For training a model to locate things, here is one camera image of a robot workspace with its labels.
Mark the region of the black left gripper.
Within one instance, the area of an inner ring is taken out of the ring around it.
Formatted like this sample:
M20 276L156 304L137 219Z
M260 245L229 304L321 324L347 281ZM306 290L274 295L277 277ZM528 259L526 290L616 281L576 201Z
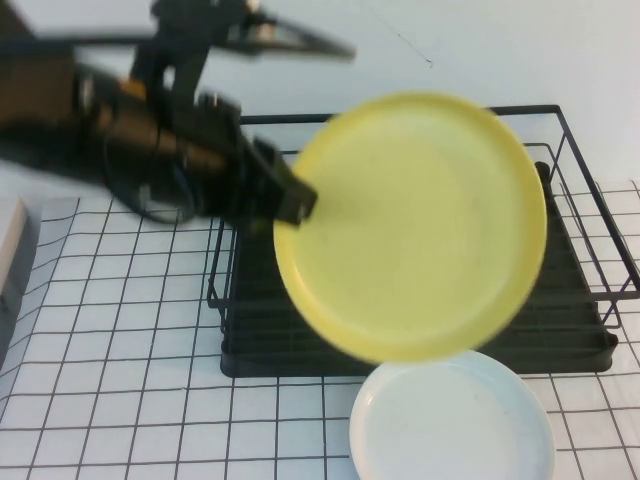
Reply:
M214 154L211 165L197 167L199 212L232 224L281 221L300 225L308 219L318 193L296 176L281 151L241 129L240 106L214 92L195 104L197 133Z

